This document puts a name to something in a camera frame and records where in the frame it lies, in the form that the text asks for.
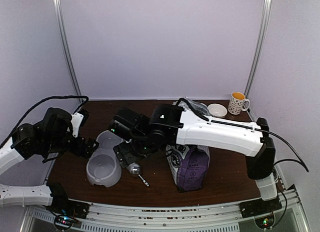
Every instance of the robotic arm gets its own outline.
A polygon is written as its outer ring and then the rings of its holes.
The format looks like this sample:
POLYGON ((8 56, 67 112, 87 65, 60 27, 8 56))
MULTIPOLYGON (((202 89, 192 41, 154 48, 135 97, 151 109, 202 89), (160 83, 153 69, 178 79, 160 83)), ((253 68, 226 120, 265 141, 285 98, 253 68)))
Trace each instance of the robotic arm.
POLYGON ((127 108, 114 116, 109 130, 126 140, 114 147, 122 167, 143 159, 166 145, 203 145, 246 156, 247 175, 256 181, 264 201, 278 196, 272 174, 275 147, 267 121, 235 122, 201 114, 192 105, 160 105, 151 118, 127 108))
MULTIPOLYGON (((66 151, 90 158, 99 144, 79 136, 79 128, 88 116, 85 110, 70 115, 62 109, 49 108, 42 121, 20 125, 0 149, 0 175, 35 154, 42 155, 43 163, 66 151)), ((34 187, 0 184, 0 207, 14 205, 44 205, 59 213, 61 209, 68 210, 68 197, 58 183, 34 187)))

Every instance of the patterned mug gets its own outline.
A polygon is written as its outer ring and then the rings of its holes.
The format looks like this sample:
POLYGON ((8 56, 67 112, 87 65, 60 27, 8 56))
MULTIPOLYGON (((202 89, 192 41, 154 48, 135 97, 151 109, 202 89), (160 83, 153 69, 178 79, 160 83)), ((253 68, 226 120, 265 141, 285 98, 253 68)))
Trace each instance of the patterned mug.
POLYGON ((250 100, 245 98, 240 92, 234 92, 231 95, 231 99, 228 106, 228 112, 232 115, 239 115, 242 111, 247 111, 250 106, 250 100))

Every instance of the white wall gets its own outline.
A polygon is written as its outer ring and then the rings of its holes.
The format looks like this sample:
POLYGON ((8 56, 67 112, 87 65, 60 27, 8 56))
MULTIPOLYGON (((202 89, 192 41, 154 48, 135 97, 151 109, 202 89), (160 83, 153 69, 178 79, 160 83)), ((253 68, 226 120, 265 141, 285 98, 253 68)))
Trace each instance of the white wall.
MULTIPOLYGON (((0 141, 24 112, 51 95, 74 94, 59 38, 53 0, 0 0, 0 141)), ((77 101, 45 103, 26 118, 36 122, 46 109, 72 111, 77 101)), ((49 164, 40 156, 9 169, 0 177, 8 185, 43 183, 49 164)), ((22 207, 0 209, 0 232, 20 226, 22 207)))
MULTIPOLYGON (((269 27, 250 92, 257 117, 299 151, 310 173, 295 163, 281 169, 295 184, 312 231, 320 210, 320 0, 273 0, 269 27)), ((275 139, 278 159, 294 158, 275 139)))
POLYGON ((91 99, 228 98, 244 91, 264 0, 61 0, 91 99))

